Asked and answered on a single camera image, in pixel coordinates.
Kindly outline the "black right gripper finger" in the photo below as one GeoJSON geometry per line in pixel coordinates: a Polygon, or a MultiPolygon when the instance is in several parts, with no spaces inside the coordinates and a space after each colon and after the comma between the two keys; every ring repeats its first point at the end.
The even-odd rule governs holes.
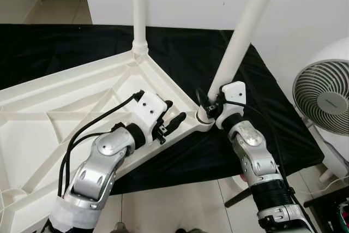
{"type": "Polygon", "coordinates": [[[207,93],[201,88],[197,88],[195,89],[195,95],[200,111],[202,111],[203,114],[208,114],[208,107],[211,105],[211,101],[207,97],[207,93]]]}

